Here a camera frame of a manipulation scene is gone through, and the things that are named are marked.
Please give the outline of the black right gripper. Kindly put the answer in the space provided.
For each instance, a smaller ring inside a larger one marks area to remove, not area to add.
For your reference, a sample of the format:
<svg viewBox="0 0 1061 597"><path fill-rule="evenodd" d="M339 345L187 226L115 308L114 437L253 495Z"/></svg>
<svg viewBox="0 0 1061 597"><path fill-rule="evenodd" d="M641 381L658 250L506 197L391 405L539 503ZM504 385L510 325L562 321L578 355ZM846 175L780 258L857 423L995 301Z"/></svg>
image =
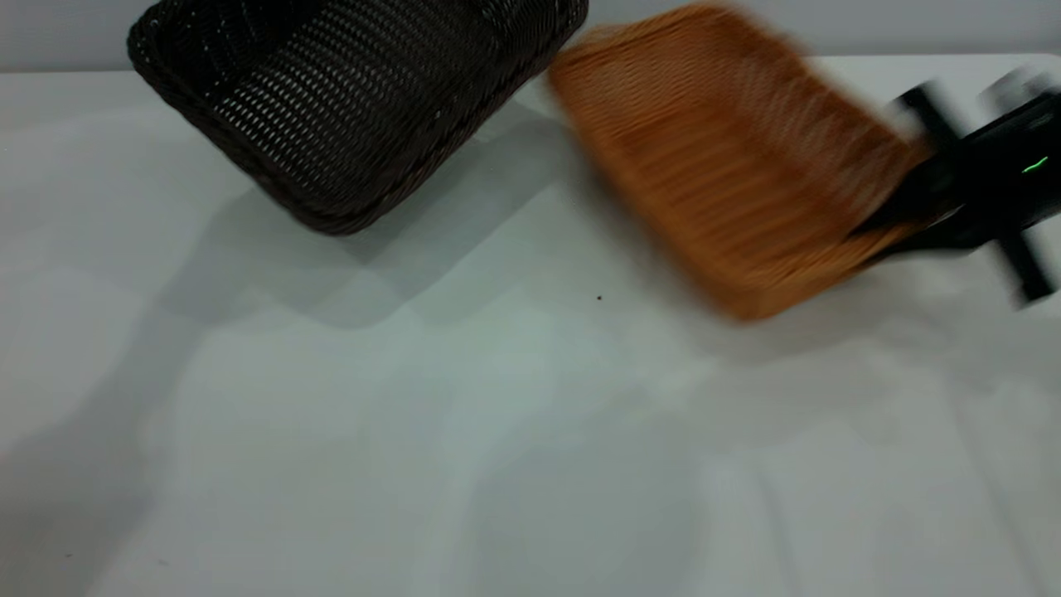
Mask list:
<svg viewBox="0 0 1061 597"><path fill-rule="evenodd" d="M1056 294L1031 228L1059 213L1059 87L1045 73L1013 70L986 90L996 117L959 135L950 116L918 85L899 98L914 112L933 155L905 175L854 235L938 216L871 258L970 254L992 243L1020 302Z"/></svg>

